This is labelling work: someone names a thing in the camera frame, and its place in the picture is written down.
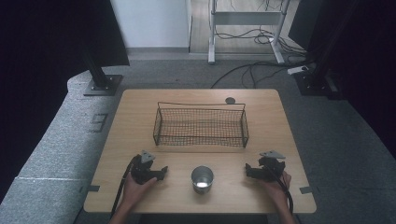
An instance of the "metal mesh basket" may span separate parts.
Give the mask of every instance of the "metal mesh basket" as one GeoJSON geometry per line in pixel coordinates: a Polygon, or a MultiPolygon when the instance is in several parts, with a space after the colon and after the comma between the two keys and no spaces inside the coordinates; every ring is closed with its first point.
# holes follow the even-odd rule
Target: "metal mesh basket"
{"type": "Polygon", "coordinates": [[[153,137],[157,146],[246,147],[248,123],[245,104],[186,105],[159,102],[153,137]]]}

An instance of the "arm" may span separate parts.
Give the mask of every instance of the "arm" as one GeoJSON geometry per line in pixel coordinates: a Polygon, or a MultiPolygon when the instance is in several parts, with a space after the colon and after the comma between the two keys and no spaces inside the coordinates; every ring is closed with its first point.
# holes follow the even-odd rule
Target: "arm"
{"type": "MultiPolygon", "coordinates": [[[[289,188],[291,175],[283,172],[283,175],[280,177],[280,179],[289,188]]],[[[279,184],[277,182],[265,182],[263,180],[259,180],[259,183],[265,188],[268,195],[270,196],[279,216],[279,222],[281,224],[295,224],[296,222],[294,217],[289,211],[288,197],[286,196],[285,192],[283,192],[279,184]]]]}
{"type": "Polygon", "coordinates": [[[154,177],[144,185],[139,185],[134,181],[131,174],[128,174],[125,179],[122,200],[109,224],[125,223],[134,206],[141,200],[145,192],[156,183],[156,181],[157,178],[154,177]]]}

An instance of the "silver cup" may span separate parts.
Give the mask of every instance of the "silver cup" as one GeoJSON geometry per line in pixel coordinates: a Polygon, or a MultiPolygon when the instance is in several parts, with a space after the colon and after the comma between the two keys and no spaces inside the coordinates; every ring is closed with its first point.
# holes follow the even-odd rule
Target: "silver cup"
{"type": "Polygon", "coordinates": [[[213,179],[213,172],[207,166],[198,166],[191,173],[192,186],[199,194],[205,194],[210,190],[213,179]]]}

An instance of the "white rack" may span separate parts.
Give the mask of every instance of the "white rack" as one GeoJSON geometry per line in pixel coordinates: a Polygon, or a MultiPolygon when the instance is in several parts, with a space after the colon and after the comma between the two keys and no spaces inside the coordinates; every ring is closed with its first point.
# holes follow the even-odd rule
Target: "white rack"
{"type": "Polygon", "coordinates": [[[215,26],[216,25],[277,25],[274,37],[270,38],[271,47],[278,63],[284,63],[282,54],[279,50],[278,39],[282,31],[283,22],[289,7],[290,0],[285,0],[280,11],[265,12],[235,12],[235,11],[216,11],[218,0],[210,0],[210,24],[212,30],[209,38],[209,63],[215,63],[215,26]]]}

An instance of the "tabletop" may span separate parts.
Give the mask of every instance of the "tabletop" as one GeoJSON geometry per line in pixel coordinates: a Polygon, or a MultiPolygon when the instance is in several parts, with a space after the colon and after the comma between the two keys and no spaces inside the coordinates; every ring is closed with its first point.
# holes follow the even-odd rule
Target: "tabletop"
{"type": "Polygon", "coordinates": [[[146,150],[156,159],[151,170],[168,166],[165,179],[145,195],[136,213],[274,213],[265,190],[246,177],[245,164],[259,167],[260,152],[286,157],[295,213],[314,213],[316,204],[285,111],[276,90],[127,90],[123,93],[84,203],[87,212],[110,212],[131,158],[146,150]],[[229,97],[246,104],[249,139],[246,147],[209,145],[156,146],[153,130],[158,102],[225,104],[229,97]],[[200,165],[214,173],[211,190],[197,194],[191,172],[200,165]]]}

